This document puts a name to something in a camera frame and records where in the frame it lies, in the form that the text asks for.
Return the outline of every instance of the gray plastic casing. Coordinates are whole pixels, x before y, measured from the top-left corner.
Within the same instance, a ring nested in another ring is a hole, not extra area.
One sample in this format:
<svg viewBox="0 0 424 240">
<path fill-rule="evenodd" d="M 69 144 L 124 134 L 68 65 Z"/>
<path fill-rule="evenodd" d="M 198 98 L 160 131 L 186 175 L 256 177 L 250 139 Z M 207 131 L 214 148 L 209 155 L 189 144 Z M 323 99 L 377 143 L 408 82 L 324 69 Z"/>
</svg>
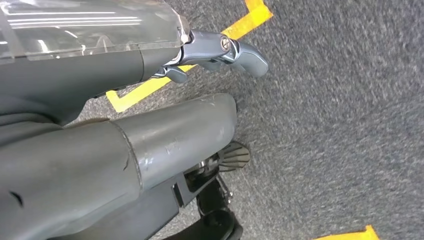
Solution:
<svg viewBox="0 0 424 240">
<path fill-rule="evenodd" d="M 177 200 L 169 194 L 176 178 L 225 147 L 235 125 L 234 99 L 215 94 L 116 121 L 56 128 L 6 144 L 0 148 L 0 236 L 43 240 L 75 234 L 106 216 L 105 221 L 113 221 L 109 214 L 118 214 L 117 209 L 130 215 L 129 206 L 143 211 L 139 204 L 146 206 L 138 200 L 167 181 L 171 181 L 168 189 L 156 193 L 162 197 L 155 204 L 172 208 L 169 204 L 176 205 Z M 174 209 L 158 214 L 150 218 L 165 224 L 176 213 Z M 127 218 L 133 222 L 129 225 L 150 221 L 141 212 Z M 128 225 L 119 226 L 113 231 Z M 136 232 L 150 236 L 157 230 Z M 87 230 L 81 234 L 90 237 L 75 237 L 105 239 L 102 232 Z M 125 239 L 140 239 L 128 234 Z"/>
</svg>

